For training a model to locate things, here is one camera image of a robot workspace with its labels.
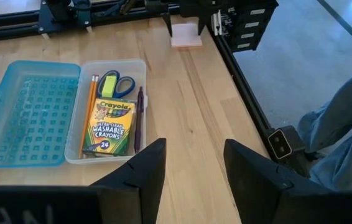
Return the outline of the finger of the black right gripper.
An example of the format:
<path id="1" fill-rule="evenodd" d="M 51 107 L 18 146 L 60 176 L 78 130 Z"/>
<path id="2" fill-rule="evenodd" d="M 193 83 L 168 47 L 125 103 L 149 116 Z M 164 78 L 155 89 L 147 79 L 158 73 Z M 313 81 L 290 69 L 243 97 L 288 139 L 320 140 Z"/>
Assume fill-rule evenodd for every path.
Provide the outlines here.
<path id="1" fill-rule="evenodd" d="M 170 37 L 173 37 L 173 30 L 172 30 L 172 22 L 171 22 L 171 16 L 169 12 L 163 12 L 161 14 L 161 17 L 163 18 L 165 25 L 167 26 L 167 30 L 169 33 Z"/>
<path id="2" fill-rule="evenodd" d="M 198 29 L 197 29 L 197 34 L 201 35 L 203 32 L 203 29 L 205 28 L 208 18 L 206 16 L 200 16 L 198 18 Z"/>

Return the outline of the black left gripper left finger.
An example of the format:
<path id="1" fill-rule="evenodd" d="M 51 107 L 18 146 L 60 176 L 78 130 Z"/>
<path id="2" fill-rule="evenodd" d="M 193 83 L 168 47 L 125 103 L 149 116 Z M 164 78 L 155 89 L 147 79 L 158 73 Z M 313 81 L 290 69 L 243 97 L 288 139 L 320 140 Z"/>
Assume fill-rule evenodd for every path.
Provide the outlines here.
<path id="1" fill-rule="evenodd" d="M 158 138 L 110 174 L 92 183 L 101 187 L 102 223 L 157 222 L 165 180 L 167 140 Z"/>

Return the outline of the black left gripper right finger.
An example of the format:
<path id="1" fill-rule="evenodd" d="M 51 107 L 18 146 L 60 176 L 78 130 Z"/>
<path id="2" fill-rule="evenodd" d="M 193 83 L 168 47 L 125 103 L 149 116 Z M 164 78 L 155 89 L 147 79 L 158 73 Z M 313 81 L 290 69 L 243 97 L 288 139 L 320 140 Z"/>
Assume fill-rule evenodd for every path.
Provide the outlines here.
<path id="1" fill-rule="evenodd" d="M 242 223 L 272 223 L 282 192 L 308 180 L 234 139 L 225 141 L 223 157 Z"/>

